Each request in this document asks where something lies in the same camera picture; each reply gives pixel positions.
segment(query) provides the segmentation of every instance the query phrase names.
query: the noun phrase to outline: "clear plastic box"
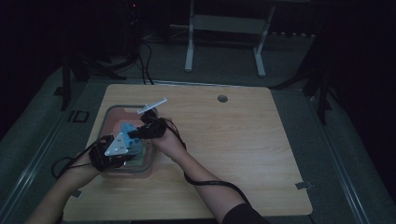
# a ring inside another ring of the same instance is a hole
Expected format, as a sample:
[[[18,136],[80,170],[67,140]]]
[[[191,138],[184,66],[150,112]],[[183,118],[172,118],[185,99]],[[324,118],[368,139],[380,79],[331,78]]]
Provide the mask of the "clear plastic box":
[[[113,134],[117,136],[120,132],[120,126],[123,122],[130,122],[135,127],[140,127],[144,123],[140,120],[140,115],[136,110],[143,105],[113,105],[105,115],[99,136]],[[102,172],[103,177],[128,177],[128,178],[145,178],[151,174],[151,164],[153,161],[155,149],[153,145],[143,141],[144,155],[139,160],[127,161],[120,168]]]

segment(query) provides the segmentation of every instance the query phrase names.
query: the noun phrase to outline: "white object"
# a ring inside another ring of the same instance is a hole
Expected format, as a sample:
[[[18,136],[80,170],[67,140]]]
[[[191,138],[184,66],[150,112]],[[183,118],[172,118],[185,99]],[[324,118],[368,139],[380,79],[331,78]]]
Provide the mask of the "white object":
[[[157,107],[158,105],[161,105],[161,104],[165,103],[166,101],[168,101],[168,100],[166,98],[163,98],[163,100],[161,100],[157,103],[146,105],[142,109],[138,109],[137,114],[143,114],[144,112],[146,112],[154,107]]]
[[[123,155],[128,152],[128,148],[123,137],[123,133],[119,133],[117,137],[110,144],[105,152],[106,156],[118,156]]]
[[[194,57],[194,30],[209,30],[260,35],[260,42],[253,48],[253,53],[258,75],[259,77],[265,77],[264,65],[262,62],[262,48],[264,46],[265,38],[268,35],[268,30],[271,24],[271,20],[274,16],[275,8],[275,6],[272,6],[269,9],[268,16],[265,20],[240,17],[236,18],[211,16],[194,14],[194,0],[190,0],[189,45],[187,47],[186,64],[184,67],[184,71],[192,71],[192,61]]]

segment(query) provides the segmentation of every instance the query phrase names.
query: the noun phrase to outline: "dark background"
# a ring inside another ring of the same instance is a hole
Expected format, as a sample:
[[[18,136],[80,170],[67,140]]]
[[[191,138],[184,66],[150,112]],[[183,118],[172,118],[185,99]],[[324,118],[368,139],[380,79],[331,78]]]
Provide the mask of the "dark background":
[[[164,36],[169,23],[188,24],[188,1],[134,2],[141,13],[139,19]],[[249,5],[260,4],[257,2],[249,1]],[[95,4],[76,0],[1,2],[1,137],[44,80],[61,66],[66,53],[84,51],[94,59],[106,59],[111,54],[109,49],[117,49],[114,43],[126,32],[124,23],[130,19],[124,4],[121,0],[98,0]],[[225,1],[196,4],[197,10],[207,13],[262,16],[257,9],[250,14],[240,1],[228,1],[235,7],[224,7]],[[317,36],[301,72],[312,67],[330,71],[331,86],[340,104],[395,200],[396,3],[365,0],[276,4],[270,31]]]

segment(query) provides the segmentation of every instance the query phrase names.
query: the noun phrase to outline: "table top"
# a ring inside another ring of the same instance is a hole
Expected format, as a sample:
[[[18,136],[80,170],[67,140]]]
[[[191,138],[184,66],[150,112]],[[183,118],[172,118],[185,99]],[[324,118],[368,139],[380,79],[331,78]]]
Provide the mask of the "table top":
[[[219,95],[228,98],[226,103]],[[190,154],[219,178],[234,183],[263,216],[308,215],[312,205],[271,92],[266,88],[220,86],[108,86],[89,145],[113,105],[158,106],[172,118]],[[177,164],[157,152],[146,178],[97,176],[71,197],[64,219],[138,220],[213,217]]]

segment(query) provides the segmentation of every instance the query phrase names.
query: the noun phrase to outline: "wire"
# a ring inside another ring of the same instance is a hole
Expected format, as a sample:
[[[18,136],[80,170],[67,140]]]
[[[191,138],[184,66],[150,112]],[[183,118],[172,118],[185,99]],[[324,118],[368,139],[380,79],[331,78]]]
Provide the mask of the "wire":
[[[52,176],[55,177],[56,179],[59,179],[67,170],[69,170],[70,168],[76,168],[76,167],[80,167],[80,166],[85,166],[85,165],[89,165],[92,164],[92,162],[90,163],[86,163],[86,164],[82,164],[82,165],[76,165],[76,166],[72,166],[76,161],[78,161],[79,158],[81,158],[85,153],[87,153],[91,148],[93,148],[93,146],[95,146],[97,143],[101,142],[102,140],[104,140],[107,136],[102,136],[98,139],[96,139],[92,144],[90,144],[87,148],[85,148],[81,153],[79,153],[75,158],[71,158],[71,157],[64,157],[61,158],[59,160],[57,160],[55,163],[52,164],[51,166],[51,173]],[[61,172],[59,172],[59,174],[55,174],[55,167],[58,165],[58,163],[60,161],[65,161],[65,160],[69,160],[69,162],[62,168]]]
[[[155,121],[157,121],[157,122],[159,122],[161,125],[165,126],[167,129],[169,129],[169,131],[171,131],[171,132],[177,137],[178,141],[180,141],[181,145],[183,145],[183,147],[186,149],[186,144],[185,144],[185,143],[183,142],[183,140],[181,139],[180,133],[179,133],[179,131],[178,131],[178,129],[177,129],[177,126],[175,125],[174,122],[172,122],[172,120],[170,120],[170,119],[158,119],[158,118],[155,118],[155,117],[149,117],[149,118],[150,118],[150,119],[153,119],[153,120],[155,120]],[[172,124],[173,127],[170,127],[170,126],[166,123],[166,121],[170,122],[170,123]]]
[[[247,204],[250,204],[250,202],[248,201],[248,198],[244,194],[244,192],[240,188],[238,188],[236,185],[234,185],[230,182],[222,181],[222,180],[195,181],[195,180],[192,180],[188,175],[186,175],[186,173],[184,173],[184,178],[186,179],[186,181],[189,184],[194,185],[194,186],[224,186],[224,187],[231,188],[231,189],[235,190]]]
[[[146,79],[145,79],[145,65],[143,64],[142,56],[139,54],[139,61],[142,64],[142,80],[143,83],[146,85]]]
[[[124,55],[125,50],[126,50],[126,46],[127,46],[127,43],[128,43],[128,31],[129,31],[128,24],[125,24],[125,42],[124,42],[124,48],[122,50],[121,55]]]
[[[142,42],[142,45],[146,46],[148,48],[148,50],[149,50],[149,55],[148,55],[148,60],[146,62],[145,72],[146,72],[146,75],[147,75],[148,80],[151,83],[151,85],[154,85],[154,82],[152,81],[152,79],[151,79],[151,77],[149,75],[149,62],[151,60],[152,49],[151,49],[151,47],[148,44],[146,44],[144,42]]]

